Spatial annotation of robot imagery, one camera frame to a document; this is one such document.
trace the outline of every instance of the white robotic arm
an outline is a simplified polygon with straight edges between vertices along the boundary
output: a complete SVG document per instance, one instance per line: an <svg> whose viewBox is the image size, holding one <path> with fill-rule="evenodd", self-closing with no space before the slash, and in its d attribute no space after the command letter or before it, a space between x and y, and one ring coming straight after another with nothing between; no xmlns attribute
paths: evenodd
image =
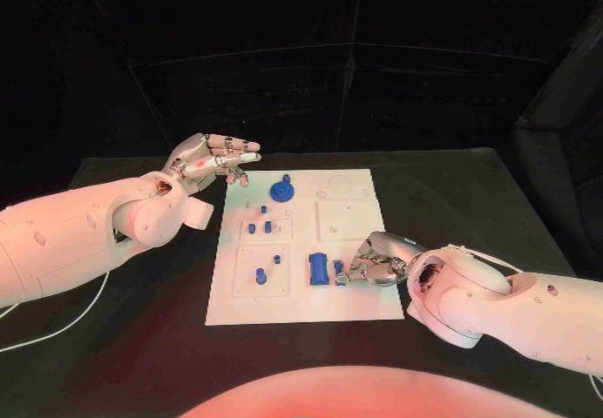
<svg viewBox="0 0 603 418"><path fill-rule="evenodd" d="M375 232L336 281L406 280L408 314L451 344L471 348L487 334L533 360L601 376L603 283L520 271L504 277L474 254L500 262Z"/></svg>
<svg viewBox="0 0 603 418"><path fill-rule="evenodd" d="M226 175L246 186L239 163L259 145L196 134L161 172L44 196L0 212L0 307L63 292L135 254L164 245L180 225L204 229L213 207L188 195ZM115 231L124 235L116 240Z"/></svg>

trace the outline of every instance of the white pegboard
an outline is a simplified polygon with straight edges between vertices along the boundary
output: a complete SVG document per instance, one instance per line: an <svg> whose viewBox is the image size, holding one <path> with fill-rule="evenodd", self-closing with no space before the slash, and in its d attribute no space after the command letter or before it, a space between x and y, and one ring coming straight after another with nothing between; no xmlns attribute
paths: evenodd
<svg viewBox="0 0 603 418"><path fill-rule="evenodd" d="M295 194L278 203L268 189L285 173ZM346 269L367 234L383 230L369 170L248 172L248 183L226 191L206 325L401 319L396 287L334 283L333 260ZM327 286L310 286L311 253L326 254Z"/></svg>

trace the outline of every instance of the small hole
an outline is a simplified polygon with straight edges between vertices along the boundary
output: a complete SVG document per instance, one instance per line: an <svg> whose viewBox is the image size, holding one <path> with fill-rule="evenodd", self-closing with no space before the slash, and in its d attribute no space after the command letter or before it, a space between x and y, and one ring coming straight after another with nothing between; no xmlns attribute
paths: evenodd
<svg viewBox="0 0 603 418"><path fill-rule="evenodd" d="M546 286L546 291L549 292L549 294L552 296L556 296L559 294L559 291L556 290L556 288L552 285Z"/></svg>

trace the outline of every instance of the robotic hand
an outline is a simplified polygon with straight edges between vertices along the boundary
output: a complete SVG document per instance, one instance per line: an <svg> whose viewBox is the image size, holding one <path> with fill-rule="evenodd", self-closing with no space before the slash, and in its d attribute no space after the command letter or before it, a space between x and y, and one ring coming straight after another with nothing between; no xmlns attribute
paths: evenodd
<svg viewBox="0 0 603 418"><path fill-rule="evenodd" d="M504 277L474 256L517 273ZM451 344L471 348L487 334L533 360L603 375L603 283L525 273L461 246L426 251L373 232L336 281L385 287L403 280L408 314Z"/></svg>
<svg viewBox="0 0 603 418"><path fill-rule="evenodd" d="M8 206L0 212L0 307L79 286L162 246L181 224L204 229L213 207L188 195L216 175L246 186L238 164L258 161L258 150L253 142L197 133L160 172Z"/></svg>

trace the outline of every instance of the black tabletop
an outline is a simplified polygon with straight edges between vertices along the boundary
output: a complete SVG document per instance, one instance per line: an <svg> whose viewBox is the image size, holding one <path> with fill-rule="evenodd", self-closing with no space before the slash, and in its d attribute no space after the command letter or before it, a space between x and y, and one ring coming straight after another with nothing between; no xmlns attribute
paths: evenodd
<svg viewBox="0 0 603 418"><path fill-rule="evenodd" d="M164 158L89 158L72 188L135 177ZM465 245L523 270L571 269L490 149L445 152L274 154L248 169L369 168L385 229L435 248ZM60 335L0 354L1 416L173 416L245 382L305 367L409 368L473 382L569 416L600 416L588 379L530 361L493 338L473 349L403 320L204 327L226 186L196 197L214 206L204 232L111 272L96 304ZM1 347L66 325L100 279L24 303L0 320ZM405 286L398 286L403 308Z"/></svg>

